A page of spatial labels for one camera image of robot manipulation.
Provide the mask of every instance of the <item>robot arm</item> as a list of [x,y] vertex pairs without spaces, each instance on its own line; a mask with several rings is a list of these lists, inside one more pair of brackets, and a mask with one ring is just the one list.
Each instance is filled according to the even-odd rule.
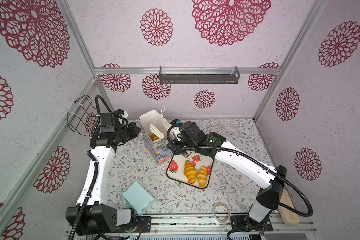
[[75,232],[78,235],[101,234],[119,228],[128,231],[136,227],[136,216],[131,209],[114,209],[107,205],[106,199],[109,163],[115,156],[116,148],[137,137],[141,131],[135,122],[128,123],[126,117],[127,112],[121,109],[99,114],[98,123],[101,122],[101,125],[95,129],[90,140],[91,151],[88,155],[91,162],[84,187],[76,206],[66,211],[66,219],[73,229],[69,239],[73,239]]
[[[265,169],[254,161],[243,157],[246,154],[227,141],[225,137],[215,132],[210,132],[206,135],[194,122],[188,121],[182,124],[175,119],[172,121],[172,124],[172,128],[175,129],[173,133],[175,138],[172,141],[168,139],[170,141],[168,147],[174,154],[187,156],[186,150],[194,150],[201,155],[225,162],[250,177],[260,186],[255,203],[251,206],[250,212],[246,217],[247,226],[259,224],[272,210],[278,208],[284,183],[279,179],[275,179],[275,176],[269,172],[272,171],[285,177],[287,173],[286,168],[283,166],[275,168],[260,162],[260,164],[265,166]],[[222,148],[233,151],[221,151]]]

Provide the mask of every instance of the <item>floral tablecloth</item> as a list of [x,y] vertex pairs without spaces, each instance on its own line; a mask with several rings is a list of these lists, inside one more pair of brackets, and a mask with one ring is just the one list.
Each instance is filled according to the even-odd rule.
[[[217,132],[259,161],[271,164],[257,129],[250,119],[192,120],[206,134]],[[197,189],[165,175],[169,161],[158,166],[144,146],[142,137],[117,148],[107,180],[108,204],[130,207],[121,194],[135,181],[155,199],[146,213],[210,213],[216,202],[231,212],[248,212],[259,187],[231,166],[214,160],[209,185]]]

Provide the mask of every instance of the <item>wire basket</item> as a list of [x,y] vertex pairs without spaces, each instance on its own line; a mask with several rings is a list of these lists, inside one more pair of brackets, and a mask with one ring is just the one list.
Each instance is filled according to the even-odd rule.
[[[85,116],[86,117],[90,116],[88,109],[91,110],[91,107],[92,107],[92,109],[96,109],[96,108],[92,105],[92,99],[88,95],[83,95],[82,97],[80,97],[76,101],[74,101],[74,103],[79,104],[80,108],[78,108],[75,113],[72,113],[72,112],[67,113],[67,127],[69,129],[71,129],[73,132],[78,132],[82,136],[88,136],[88,134],[82,134],[78,130],[78,128],[81,123],[83,124],[84,128],[87,127],[86,123],[82,119]],[[84,112],[82,113],[82,116],[80,117],[79,114],[80,114],[81,109],[84,110]]]

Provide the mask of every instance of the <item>strawberry print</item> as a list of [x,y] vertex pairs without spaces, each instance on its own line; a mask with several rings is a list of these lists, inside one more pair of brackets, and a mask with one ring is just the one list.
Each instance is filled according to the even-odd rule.
[[201,160],[201,158],[198,155],[196,155],[196,156],[192,157],[192,160],[195,161],[195,162],[198,162],[198,161]]
[[210,175],[210,174],[211,174],[211,170],[212,170],[211,165],[207,166],[207,167],[206,167],[206,175]]
[[169,171],[170,172],[176,172],[177,169],[178,169],[177,162],[171,161],[171,165],[169,166]]

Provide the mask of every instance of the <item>aluminum rail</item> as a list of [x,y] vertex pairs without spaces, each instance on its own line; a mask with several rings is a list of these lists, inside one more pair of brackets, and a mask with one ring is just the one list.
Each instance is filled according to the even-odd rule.
[[[144,216],[151,216],[151,230],[149,233],[142,233],[142,235],[219,235],[227,234],[232,230],[231,223],[217,223],[212,214],[144,214]],[[217,214],[217,217],[225,217],[226,214]],[[266,234],[279,233],[317,233],[311,218],[299,217],[300,223],[297,225],[287,225],[283,222],[279,213],[272,213],[269,217],[273,231],[266,232]],[[65,233],[69,235],[71,227],[67,228]],[[260,232],[251,231],[247,234],[259,234]],[[138,235],[139,233],[120,233],[120,235]],[[231,236],[243,234],[232,233]],[[106,236],[117,236],[119,233],[106,233]]]
[[88,69],[89,73],[91,74],[92,78],[96,78],[97,81],[99,81],[99,83],[100,83],[99,90],[102,94],[102,97],[108,104],[109,108],[113,111],[112,104],[110,103],[108,96],[106,95],[104,86],[103,86],[103,84],[101,84],[99,77],[97,76],[97,74],[94,71],[93,61],[91,59],[91,56],[89,54],[89,51],[88,51],[85,43],[84,43],[84,40],[81,36],[80,30],[77,27],[76,21],[72,15],[71,9],[69,8],[67,1],[66,0],[56,0],[56,3],[60,9],[62,16],[64,17],[65,23],[67,24],[67,26],[69,28],[69,33],[71,35],[71,39],[73,39],[73,41],[76,43],[77,49],[79,50],[79,53],[80,53],[85,65],[87,66],[87,69]]
[[[279,74],[280,68],[238,68],[240,74]],[[159,74],[156,68],[94,68],[96,74]],[[232,74],[235,68],[165,68],[162,74]]]

